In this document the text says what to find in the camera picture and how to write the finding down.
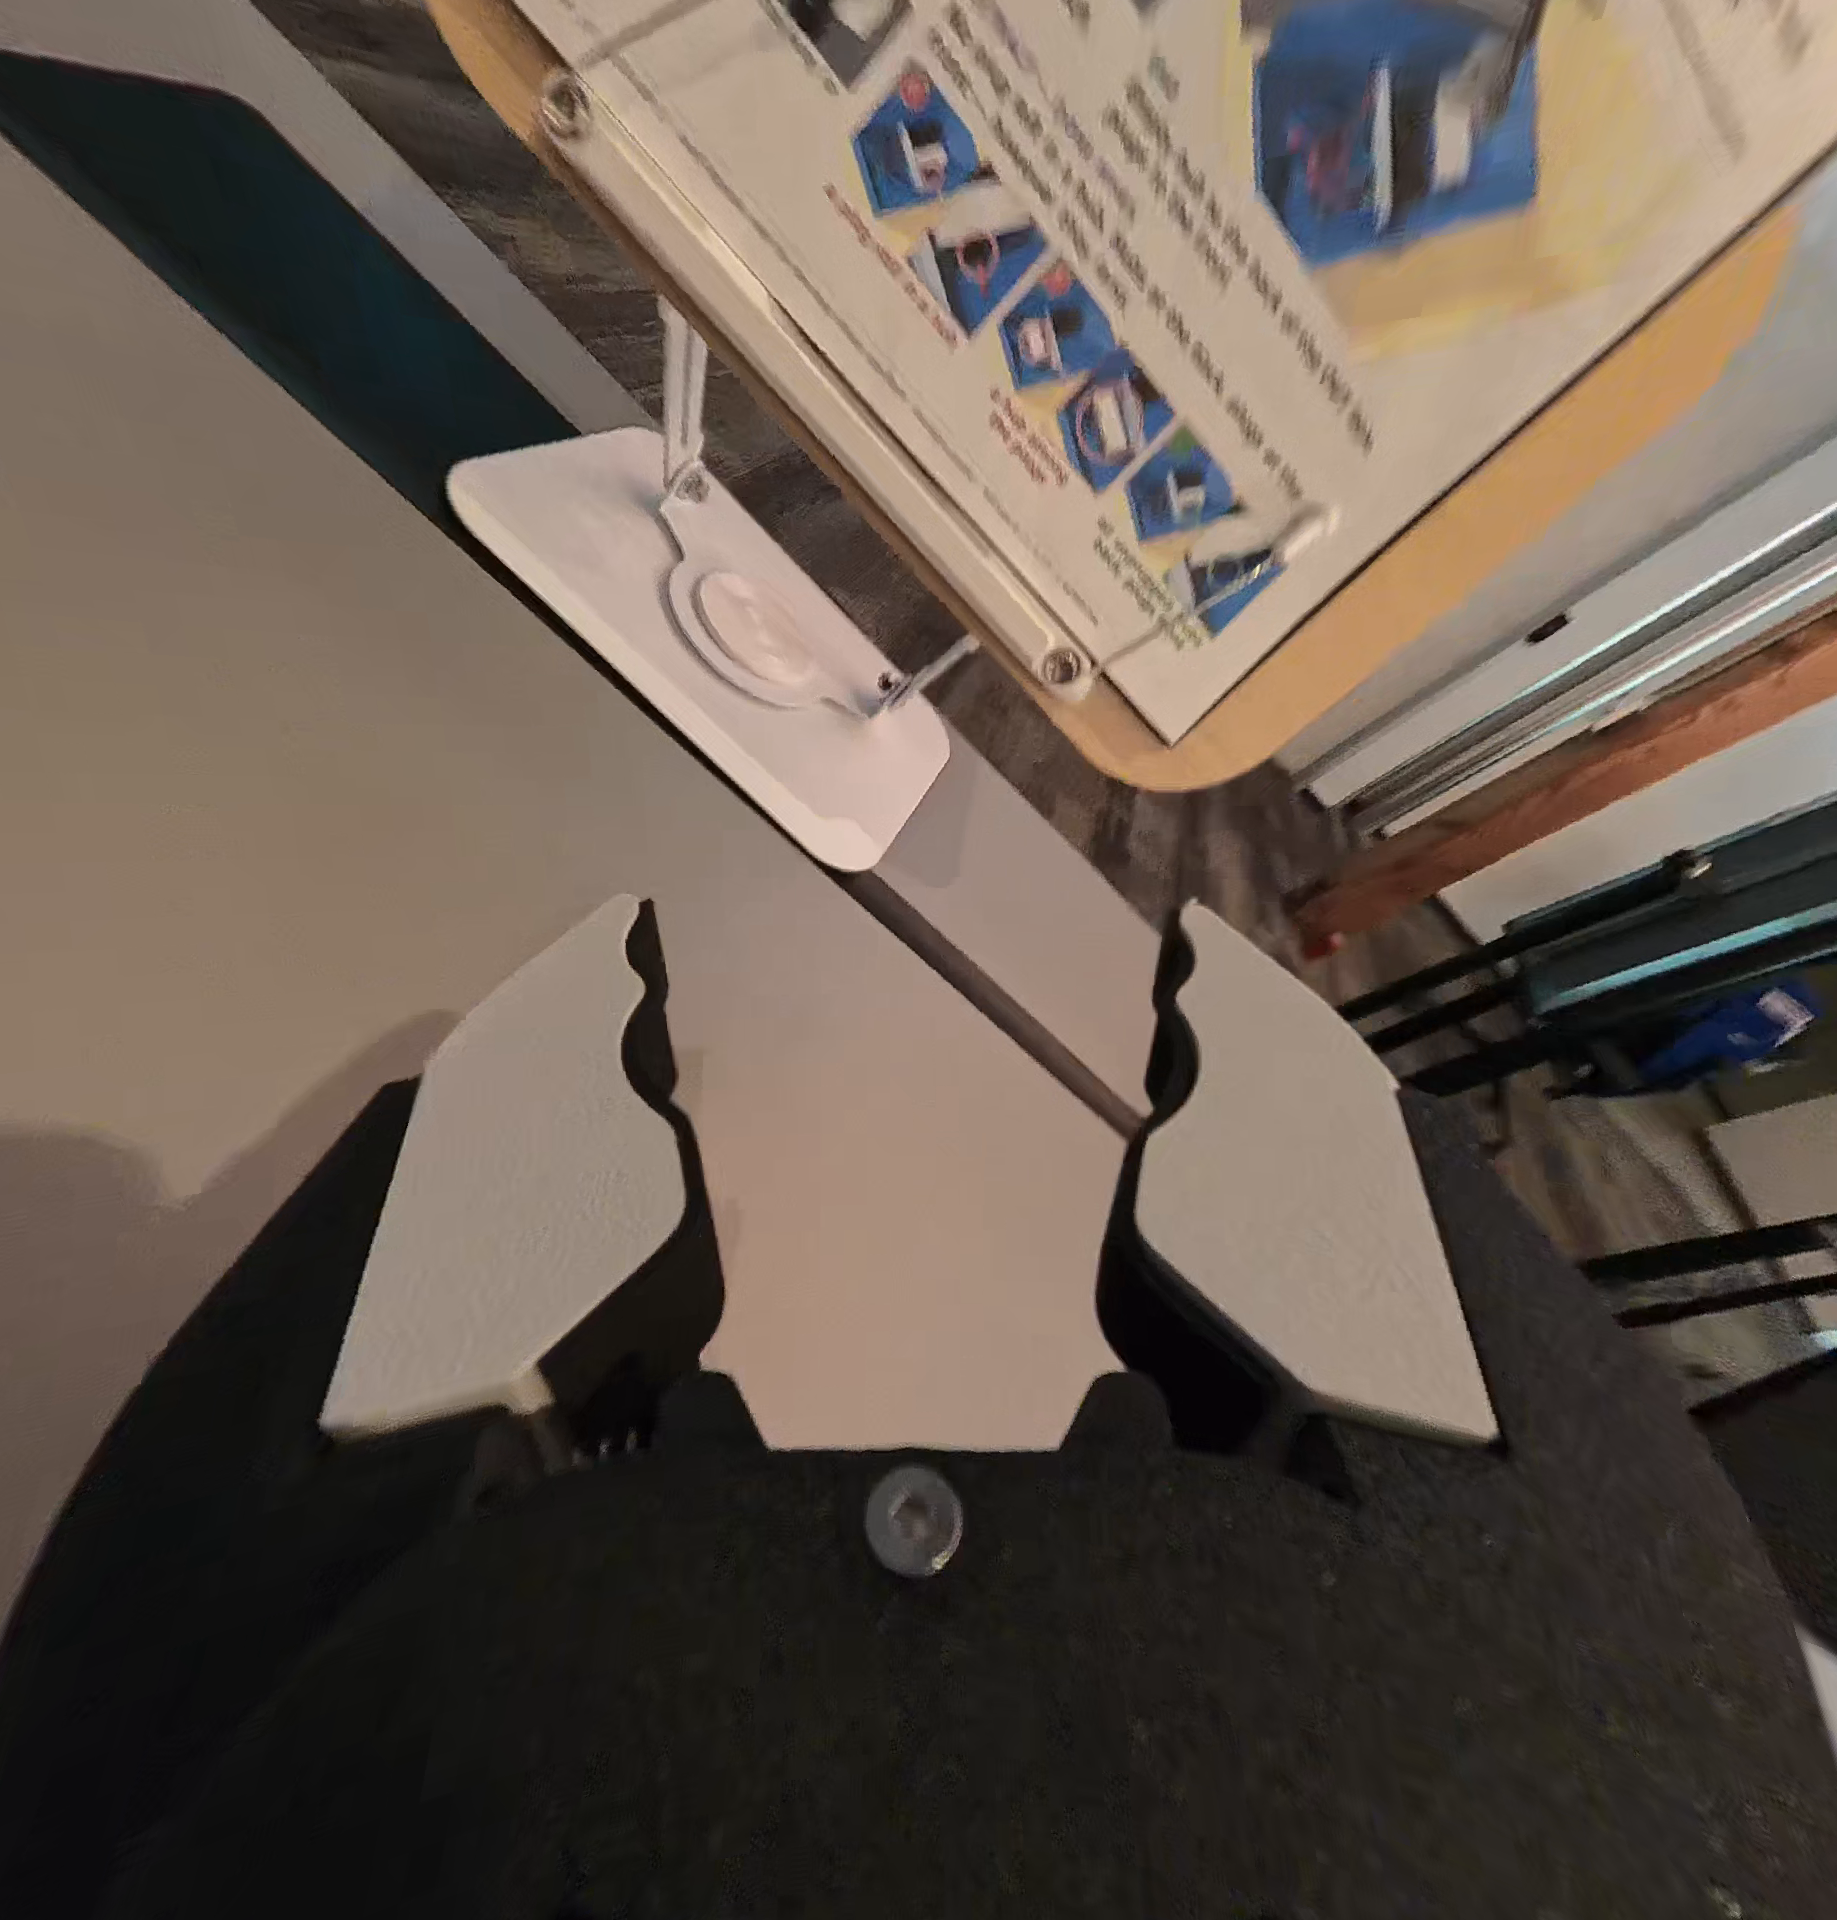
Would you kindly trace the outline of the black metal rack frame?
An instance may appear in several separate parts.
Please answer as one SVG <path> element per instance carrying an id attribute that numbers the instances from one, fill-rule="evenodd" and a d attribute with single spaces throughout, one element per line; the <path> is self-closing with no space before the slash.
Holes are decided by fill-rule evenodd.
<path id="1" fill-rule="evenodd" d="M 1372 1052 L 1381 1055 L 1407 1052 L 1442 1033 L 1467 1035 L 1462 1052 L 1407 1075 L 1407 1085 L 1417 1091 L 1451 1097 L 1495 1089 L 1522 1074 L 1543 1071 L 1550 1077 L 1553 1100 L 1637 1096 L 1663 1091 L 1638 1083 L 1637 1060 L 1641 1047 L 1660 1035 L 1670 1016 L 1770 981 L 1793 980 L 1801 970 L 1730 988 L 1663 1016 L 1579 1033 L 1567 1028 L 1532 1025 L 1518 1014 L 1513 981 L 1516 948 L 1516 940 L 1504 930 L 1477 948 L 1403 974 L 1341 1004 L 1338 1014 L 1360 1030 Z M 1629 1330 L 1651 1330 L 1837 1291 L 1837 1209 L 1611 1252 L 1583 1260 L 1580 1273 L 1603 1290 L 1665 1287 L 1804 1255 L 1822 1255 L 1832 1260 L 1835 1267 L 1814 1277 L 1665 1291 L 1615 1312 Z"/>

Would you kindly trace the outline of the white sheet stand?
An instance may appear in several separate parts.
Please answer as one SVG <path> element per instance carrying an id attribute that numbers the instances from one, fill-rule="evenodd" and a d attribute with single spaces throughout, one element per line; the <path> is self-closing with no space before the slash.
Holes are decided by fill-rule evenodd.
<path id="1" fill-rule="evenodd" d="M 449 510 L 595 659 L 806 854 L 876 868 L 949 759 L 931 685 L 901 672 L 714 477 L 707 348 L 668 300 L 657 427 L 457 461 Z"/>

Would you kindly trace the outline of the wooden beam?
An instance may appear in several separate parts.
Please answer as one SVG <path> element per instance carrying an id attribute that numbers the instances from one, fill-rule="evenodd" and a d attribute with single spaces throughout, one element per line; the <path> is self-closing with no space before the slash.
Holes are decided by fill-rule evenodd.
<path id="1" fill-rule="evenodd" d="M 1736 664 L 1355 850 L 1293 910 L 1303 956 L 1322 959 L 1442 889 L 1835 697 L 1837 601 Z"/>

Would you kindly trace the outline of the teal case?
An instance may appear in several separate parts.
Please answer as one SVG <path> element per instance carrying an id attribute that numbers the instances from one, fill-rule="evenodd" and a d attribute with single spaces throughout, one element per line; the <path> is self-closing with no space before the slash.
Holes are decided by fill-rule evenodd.
<path id="1" fill-rule="evenodd" d="M 1606 1031 L 1837 958 L 1837 792 L 1513 921 L 1535 1028 Z"/>

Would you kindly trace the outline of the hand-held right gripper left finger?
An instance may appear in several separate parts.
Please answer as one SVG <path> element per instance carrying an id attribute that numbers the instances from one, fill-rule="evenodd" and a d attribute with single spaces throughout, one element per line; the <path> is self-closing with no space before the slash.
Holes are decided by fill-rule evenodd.
<path id="1" fill-rule="evenodd" d="M 612 1427 L 698 1364 L 724 1277 L 665 1001 L 653 904 L 617 893 L 435 1047 L 319 1401 L 327 1435 L 547 1405 Z"/>

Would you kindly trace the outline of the grey desk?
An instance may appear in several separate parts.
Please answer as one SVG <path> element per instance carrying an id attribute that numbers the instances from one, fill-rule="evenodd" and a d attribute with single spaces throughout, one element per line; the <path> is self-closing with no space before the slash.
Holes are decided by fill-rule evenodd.
<path id="1" fill-rule="evenodd" d="M 761 1435 L 1050 1448 L 1117 1134 L 0 138 L 0 1635 L 186 1314 L 620 893 Z"/>

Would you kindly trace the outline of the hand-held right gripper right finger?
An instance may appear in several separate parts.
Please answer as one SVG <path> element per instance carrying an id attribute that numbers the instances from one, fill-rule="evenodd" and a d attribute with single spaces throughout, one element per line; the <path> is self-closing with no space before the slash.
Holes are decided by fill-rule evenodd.
<path id="1" fill-rule="evenodd" d="M 1173 1437 L 1286 1449 L 1332 1420 L 1496 1445 L 1391 1069 L 1196 900 L 1165 933 L 1152 1005 L 1148 1112 L 1125 1150 L 1097 1310 Z"/>

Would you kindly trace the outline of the white metal rails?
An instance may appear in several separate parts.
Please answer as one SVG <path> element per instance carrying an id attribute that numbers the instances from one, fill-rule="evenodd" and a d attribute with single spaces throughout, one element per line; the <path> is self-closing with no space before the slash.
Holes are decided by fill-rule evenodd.
<path id="1" fill-rule="evenodd" d="M 1641 709 L 1837 598 L 1837 483 L 1793 507 L 1741 498 L 1384 721 L 1297 785 L 1364 831 L 1451 803 Z"/>

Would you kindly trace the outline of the small blue crate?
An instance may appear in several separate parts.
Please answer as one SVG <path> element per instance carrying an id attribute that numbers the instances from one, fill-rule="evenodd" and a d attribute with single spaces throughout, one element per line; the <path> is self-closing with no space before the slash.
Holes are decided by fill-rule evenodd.
<path id="1" fill-rule="evenodd" d="M 1651 1091 L 1681 1089 L 1730 1069 L 1760 1065 L 1818 1017 L 1818 996 L 1796 978 L 1752 985 L 1670 1016 L 1637 1060 Z"/>

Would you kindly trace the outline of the clear sheet holder strip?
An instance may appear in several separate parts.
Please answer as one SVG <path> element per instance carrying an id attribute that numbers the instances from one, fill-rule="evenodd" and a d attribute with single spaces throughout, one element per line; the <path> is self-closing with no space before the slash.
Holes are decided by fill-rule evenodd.
<path id="1" fill-rule="evenodd" d="M 576 68 L 547 60 L 537 151 L 583 208 L 785 427 L 810 461 L 967 631 L 1047 704 L 1074 708 L 1099 665 L 1066 620 L 809 339 L 704 215 L 665 180 Z"/>

